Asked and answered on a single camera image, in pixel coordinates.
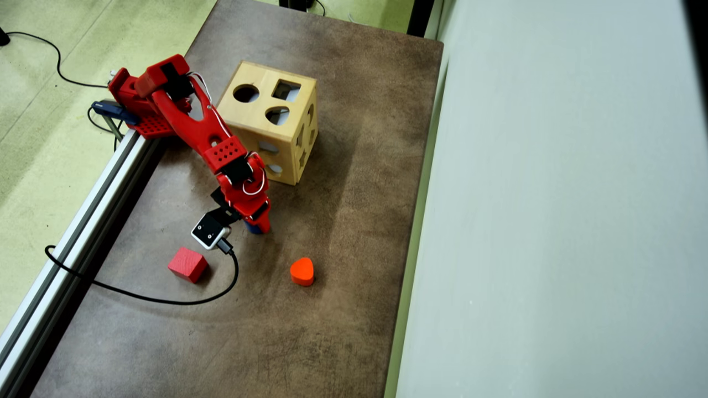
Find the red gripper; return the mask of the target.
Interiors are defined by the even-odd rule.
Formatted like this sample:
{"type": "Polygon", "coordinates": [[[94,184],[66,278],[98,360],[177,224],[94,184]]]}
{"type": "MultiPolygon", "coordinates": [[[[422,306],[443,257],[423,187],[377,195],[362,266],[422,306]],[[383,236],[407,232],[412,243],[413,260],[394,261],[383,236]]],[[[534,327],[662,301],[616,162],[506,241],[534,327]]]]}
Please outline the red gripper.
{"type": "Polygon", "coordinates": [[[270,200],[267,195],[268,179],[266,172],[260,166],[255,169],[246,167],[250,175],[240,174],[232,177],[225,169],[217,173],[217,204],[232,209],[232,219],[248,220],[248,214],[254,214],[255,234],[266,234],[270,231],[269,211],[270,200]]]}

